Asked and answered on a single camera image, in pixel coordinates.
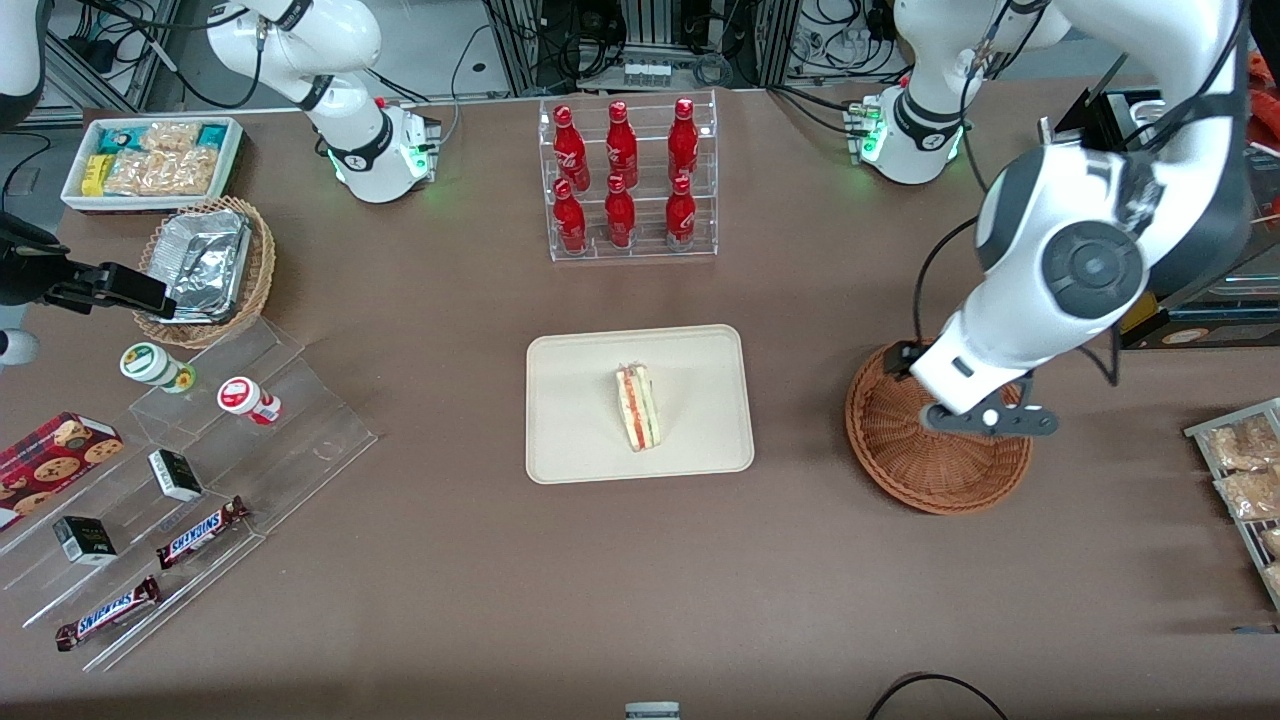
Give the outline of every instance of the coca-cola bottle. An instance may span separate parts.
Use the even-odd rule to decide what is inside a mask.
[[[573,187],[567,179],[556,178],[552,188],[556,192],[556,204],[552,205],[556,233],[564,252],[581,255],[586,252],[586,217],[582,214],[582,205],[573,197]]]
[[[609,242],[620,250],[631,247],[636,234],[636,204],[627,192],[622,174],[609,176],[609,196],[604,199],[604,214],[609,218]]]
[[[667,174],[671,181],[685,174],[694,177],[698,169],[698,126],[694,124],[694,101],[676,100],[676,122],[667,136]]]
[[[604,147],[609,152],[609,172],[621,174],[628,188],[635,187],[640,182],[636,131],[627,120],[627,104],[621,100],[609,102],[609,135]]]
[[[667,247],[684,252],[694,245],[694,213],[698,204],[689,195],[689,176],[673,179],[671,190],[671,197],[667,199]]]
[[[573,190],[586,192],[591,187],[591,172],[586,169],[586,143],[573,127],[573,113],[568,105],[558,105],[552,117],[556,119],[556,164],[561,177],[573,183]]]

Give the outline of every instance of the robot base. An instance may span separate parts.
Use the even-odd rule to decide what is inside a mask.
[[[383,111],[392,120],[394,140],[370,169],[353,172],[329,154],[338,179],[365,202],[390,202],[420,183],[435,181],[440,158],[439,124],[428,126],[421,115],[401,108],[385,108]]]
[[[849,155],[855,165],[870,165],[893,182],[923,184],[942,174],[942,168],[955,159],[964,129],[956,132],[950,145],[943,142],[933,151],[922,151],[893,117],[893,102],[901,94],[901,87],[891,87],[868,95],[861,105],[845,111],[845,128],[858,135],[849,138]]]

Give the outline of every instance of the sandwich slice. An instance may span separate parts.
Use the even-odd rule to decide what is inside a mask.
[[[653,382],[649,368],[636,363],[623,365],[616,373],[618,404],[622,407],[622,425],[627,429],[631,450],[649,450],[662,442],[658,430],[658,409],[653,401]]]

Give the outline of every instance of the red cookie box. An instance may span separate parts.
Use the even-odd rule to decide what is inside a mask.
[[[115,428],[60,413],[0,452],[0,530],[124,447]]]

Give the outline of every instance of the wicker basket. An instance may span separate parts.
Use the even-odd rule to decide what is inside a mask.
[[[266,227],[262,215],[252,205],[237,197],[219,197],[183,208],[178,213],[212,213],[214,210],[236,210],[253,223],[248,258],[244,260],[244,278],[241,281],[239,309],[229,322],[220,325],[165,325],[152,320],[150,315],[134,313],[133,318],[138,327],[156,342],[202,350],[212,345],[215,340],[256,318],[262,311],[262,306],[266,305],[266,296],[271,292],[271,273],[275,270],[275,240],[271,237],[271,228]],[[147,265],[151,264],[151,252],[155,251],[156,240],[160,237],[163,227],[164,223],[156,228],[156,232],[151,233],[151,242],[142,251],[142,260],[138,263],[138,269],[142,272],[146,272]]]
[[[877,351],[858,370],[845,401],[845,429],[854,454],[884,492],[937,515],[978,512],[1005,498],[1027,473],[1032,441],[940,433],[920,424],[934,402],[915,378],[884,373]],[[1005,388],[1014,402],[1016,391]]]

